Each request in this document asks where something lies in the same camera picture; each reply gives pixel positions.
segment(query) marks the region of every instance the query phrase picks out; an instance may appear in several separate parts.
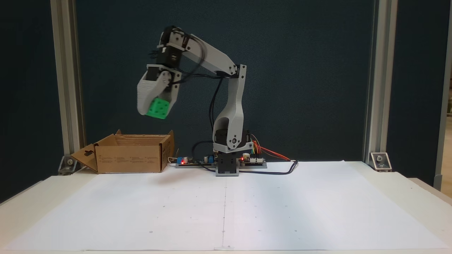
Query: metal bracket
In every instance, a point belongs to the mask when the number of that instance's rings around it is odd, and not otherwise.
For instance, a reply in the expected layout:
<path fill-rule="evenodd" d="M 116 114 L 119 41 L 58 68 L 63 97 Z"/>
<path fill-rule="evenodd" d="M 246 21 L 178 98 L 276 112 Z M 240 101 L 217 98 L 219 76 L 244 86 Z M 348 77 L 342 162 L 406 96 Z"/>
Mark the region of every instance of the metal bracket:
<path fill-rule="evenodd" d="M 60 167 L 58 168 L 58 174 L 70 175 L 82 168 L 82 164 L 72 158 L 70 155 L 65 155 L 61 158 Z"/>
<path fill-rule="evenodd" d="M 377 172 L 392 172 L 388 153 L 370 153 L 372 163 L 370 166 Z"/>

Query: white paper sheet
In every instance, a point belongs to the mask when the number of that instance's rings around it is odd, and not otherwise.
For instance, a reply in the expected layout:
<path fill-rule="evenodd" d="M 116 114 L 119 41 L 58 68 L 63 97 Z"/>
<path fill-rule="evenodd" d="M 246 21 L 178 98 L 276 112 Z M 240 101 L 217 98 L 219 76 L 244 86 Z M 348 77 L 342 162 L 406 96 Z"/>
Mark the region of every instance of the white paper sheet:
<path fill-rule="evenodd" d="M 290 163 L 268 163 L 286 171 Z M 96 176 L 11 250 L 447 248 L 344 162 L 290 175 L 200 169 Z"/>
<path fill-rule="evenodd" d="M 291 163 L 284 163 L 289 168 Z M 268 164 L 282 171 L 281 164 Z M 345 162 L 227 179 L 223 244 L 234 250 L 448 248 Z"/>

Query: orange wire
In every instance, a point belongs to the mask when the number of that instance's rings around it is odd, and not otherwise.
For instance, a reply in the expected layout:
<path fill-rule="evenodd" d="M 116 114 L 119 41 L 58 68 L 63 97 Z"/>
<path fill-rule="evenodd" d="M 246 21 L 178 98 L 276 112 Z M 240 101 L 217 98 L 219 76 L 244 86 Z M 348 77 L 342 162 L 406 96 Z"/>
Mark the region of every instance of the orange wire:
<path fill-rule="evenodd" d="M 262 149 L 264 149 L 264 150 L 266 150 L 266 151 L 269 151 L 269 152 L 271 152 L 271 153 L 274 153 L 274 154 L 278 155 L 278 156 L 279 156 L 280 158 L 282 158 L 282 159 L 290 160 L 289 158 L 287 158 L 286 156 L 284 156 L 284 155 L 282 155 L 282 154 L 279 154 L 279 153 L 277 153 L 277 152 L 274 152 L 274 151 L 272 151 L 272 150 L 269 150 L 269 149 L 267 149 L 267 148 L 265 148 L 265 147 L 259 146 L 255 140 L 253 140 L 253 142 L 254 142 L 254 144 L 255 144 L 256 147 L 257 147 L 258 153 L 262 153 Z"/>
<path fill-rule="evenodd" d="M 273 152 L 272 150 L 269 150 L 269 149 L 267 149 L 267 148 L 265 148 L 265 147 L 261 147 L 261 146 L 260 146 L 260 148 L 261 148 L 261 149 L 264 149 L 264 150 L 266 150 L 266 151 L 269 151 L 269 152 L 271 152 L 271 153 L 274 153 L 274 154 L 280 156 L 280 157 L 283 158 L 283 159 L 290 160 L 290 159 L 287 158 L 286 156 L 281 155 L 281 154 L 279 154 L 279 153 L 277 153 L 277 152 Z"/>
<path fill-rule="evenodd" d="M 253 143 L 256 146 L 257 153 L 258 154 L 262 153 L 262 150 L 260 149 L 260 146 L 257 144 L 256 140 L 253 140 Z"/>

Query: wire bundle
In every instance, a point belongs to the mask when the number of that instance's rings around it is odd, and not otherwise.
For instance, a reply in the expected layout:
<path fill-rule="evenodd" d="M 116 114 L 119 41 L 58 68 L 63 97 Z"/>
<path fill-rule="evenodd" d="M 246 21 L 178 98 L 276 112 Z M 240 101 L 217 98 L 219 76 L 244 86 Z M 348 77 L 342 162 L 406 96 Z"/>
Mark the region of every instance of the wire bundle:
<path fill-rule="evenodd" d="M 275 158 L 278 158 L 278 159 L 283 159 L 283 160 L 288 160 L 288 161 L 290 161 L 290 159 L 289 159 L 288 157 L 286 157 L 286 156 L 284 156 L 284 155 L 282 155 L 282 154 L 279 154 L 279 153 L 277 153 L 277 152 L 274 152 L 274 151 L 272 151 L 272 150 L 270 150 L 270 149 L 267 149 L 267 148 L 265 148 L 265 147 L 261 147 L 260 144 L 259 144 L 259 141 L 258 141 L 257 138 L 256 138 L 256 136 L 254 136 L 253 134 L 251 134 L 251 136 L 253 136 L 253 138 L 254 138 L 254 140 L 252 140 L 253 143 L 254 143 L 254 146 L 253 146 L 253 153 L 261 154 L 262 152 L 264 152 L 265 154 L 267 154 L 267 155 L 269 155 L 269 156 L 271 156 L 271 157 L 275 157 Z"/>

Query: red wire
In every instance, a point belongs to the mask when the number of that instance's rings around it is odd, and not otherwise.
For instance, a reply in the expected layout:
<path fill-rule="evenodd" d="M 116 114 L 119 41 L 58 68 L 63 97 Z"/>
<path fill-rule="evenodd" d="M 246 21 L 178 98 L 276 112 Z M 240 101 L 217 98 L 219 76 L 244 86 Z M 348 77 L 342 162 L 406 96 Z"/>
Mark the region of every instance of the red wire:
<path fill-rule="evenodd" d="M 267 149 L 267 148 L 265 148 L 265 147 L 260 147 L 260 148 L 262 148 L 262 149 L 264 149 L 264 150 L 266 150 L 266 151 L 269 151 L 269 152 L 271 152 L 271 153 L 274 153 L 274 154 L 280 156 L 280 157 L 283 158 L 283 159 L 290 160 L 290 159 L 287 158 L 286 156 L 284 156 L 284 155 L 282 155 L 282 154 L 279 154 L 279 153 L 277 153 L 277 152 L 273 152 L 272 150 L 269 150 L 269 149 Z"/>
<path fill-rule="evenodd" d="M 269 150 L 269 149 L 267 149 L 267 148 L 265 148 L 265 147 L 259 146 L 259 145 L 257 144 L 257 142 L 254 141 L 254 140 L 253 140 L 253 142 L 254 142 L 254 144 L 256 145 L 256 147 L 258 148 L 258 153 L 262 153 L 262 149 L 264 149 L 264 150 L 266 150 L 266 151 L 268 151 L 268 152 L 271 152 L 271 153 L 273 153 L 273 154 L 278 155 L 278 156 L 279 156 L 280 158 L 282 158 L 282 159 L 290 160 L 289 158 L 287 158 L 286 156 L 284 156 L 284 155 L 282 155 L 282 154 L 279 154 L 279 153 L 277 153 L 277 152 L 274 152 L 274 151 L 272 151 L 272 150 Z"/>

